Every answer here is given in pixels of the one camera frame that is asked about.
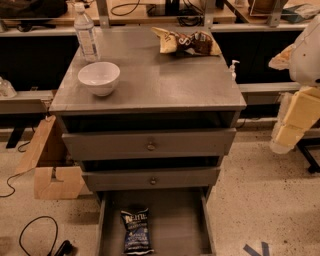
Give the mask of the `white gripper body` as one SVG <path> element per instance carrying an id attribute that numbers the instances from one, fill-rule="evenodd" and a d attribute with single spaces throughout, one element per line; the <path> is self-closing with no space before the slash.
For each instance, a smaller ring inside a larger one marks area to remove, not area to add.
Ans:
<path id="1" fill-rule="evenodd" d="M 285 70 L 291 67 L 291 54 L 295 46 L 293 44 L 287 46 L 279 54 L 274 56 L 268 63 L 268 66 L 275 70 Z"/>

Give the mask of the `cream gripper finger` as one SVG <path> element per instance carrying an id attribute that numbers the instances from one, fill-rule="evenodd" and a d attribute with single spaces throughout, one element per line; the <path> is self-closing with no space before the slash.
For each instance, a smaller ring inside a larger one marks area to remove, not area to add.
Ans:
<path id="1" fill-rule="evenodd" d="M 283 119 L 285 125 L 309 130 L 320 119 L 320 89 L 303 87 L 291 99 Z"/>
<path id="2" fill-rule="evenodd" d="M 286 154 L 296 146 L 304 133 L 298 127 L 276 123 L 271 134 L 270 149 L 277 154 Z"/>

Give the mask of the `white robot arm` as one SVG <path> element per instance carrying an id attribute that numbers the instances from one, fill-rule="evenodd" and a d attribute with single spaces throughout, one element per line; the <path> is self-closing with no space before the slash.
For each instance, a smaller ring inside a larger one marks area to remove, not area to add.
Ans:
<path id="1" fill-rule="evenodd" d="M 269 66 L 288 69 L 290 78 L 301 85 L 294 94 L 283 94 L 272 131 L 271 150 L 286 154 L 320 119 L 320 16 L 313 18 L 293 44 L 273 57 Z"/>

